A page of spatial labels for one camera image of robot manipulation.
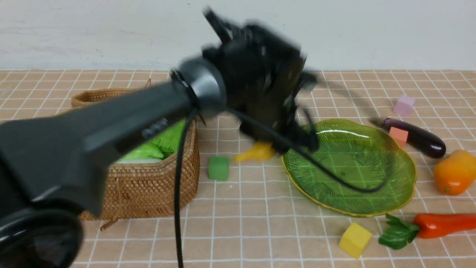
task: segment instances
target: orange cube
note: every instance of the orange cube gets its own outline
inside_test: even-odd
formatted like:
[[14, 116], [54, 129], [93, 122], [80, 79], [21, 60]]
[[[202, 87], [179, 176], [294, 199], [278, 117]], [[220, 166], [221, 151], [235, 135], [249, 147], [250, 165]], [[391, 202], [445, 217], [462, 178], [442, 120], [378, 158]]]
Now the orange cube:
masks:
[[398, 143], [400, 148], [405, 147], [405, 144], [407, 144], [408, 131], [401, 130], [396, 127], [391, 127], [389, 134]]

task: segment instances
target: toy block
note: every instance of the toy block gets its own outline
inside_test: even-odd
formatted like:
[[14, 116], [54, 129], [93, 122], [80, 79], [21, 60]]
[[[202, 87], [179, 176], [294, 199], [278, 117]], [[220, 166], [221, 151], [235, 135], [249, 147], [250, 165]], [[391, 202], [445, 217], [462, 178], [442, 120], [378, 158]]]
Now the toy block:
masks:
[[391, 127], [389, 135], [398, 143], [400, 148], [404, 148], [405, 144], [407, 144], [408, 131], [401, 130], [396, 127]]
[[208, 178], [210, 180], [228, 180], [228, 157], [212, 156], [208, 164]]
[[401, 116], [409, 116], [413, 111], [414, 104], [414, 98], [408, 97], [407, 95], [402, 95], [395, 104], [393, 112]]
[[372, 239], [372, 233], [357, 223], [352, 223], [339, 242], [339, 247], [350, 256], [359, 259]]

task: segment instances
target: green cube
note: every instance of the green cube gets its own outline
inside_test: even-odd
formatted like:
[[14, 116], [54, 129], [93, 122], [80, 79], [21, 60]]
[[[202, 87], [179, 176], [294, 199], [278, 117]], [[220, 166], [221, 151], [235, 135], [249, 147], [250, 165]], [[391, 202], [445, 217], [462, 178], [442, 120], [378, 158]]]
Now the green cube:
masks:
[[228, 180], [228, 157], [212, 156], [208, 165], [208, 178], [210, 180]]

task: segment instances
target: red chili pepper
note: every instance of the red chili pepper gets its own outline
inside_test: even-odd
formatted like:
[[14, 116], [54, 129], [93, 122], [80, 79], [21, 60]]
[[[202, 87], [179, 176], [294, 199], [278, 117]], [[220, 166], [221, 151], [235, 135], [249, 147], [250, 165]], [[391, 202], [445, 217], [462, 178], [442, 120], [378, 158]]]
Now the red chili pepper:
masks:
[[420, 227], [418, 238], [431, 239], [476, 229], [476, 214], [422, 213], [415, 216], [413, 223]]
[[418, 214], [413, 223], [385, 214], [390, 226], [378, 243], [393, 250], [404, 248], [415, 238], [431, 239], [476, 229], [476, 214]]

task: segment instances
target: eggplant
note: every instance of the eggplant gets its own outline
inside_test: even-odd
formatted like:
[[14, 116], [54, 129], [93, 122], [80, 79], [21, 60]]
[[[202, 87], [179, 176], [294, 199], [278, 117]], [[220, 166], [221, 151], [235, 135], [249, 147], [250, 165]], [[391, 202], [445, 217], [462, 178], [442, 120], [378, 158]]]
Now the eggplant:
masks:
[[407, 143], [431, 158], [442, 158], [446, 154], [446, 145], [438, 136], [415, 125], [395, 118], [372, 118], [370, 122], [389, 132], [391, 127], [408, 132]]

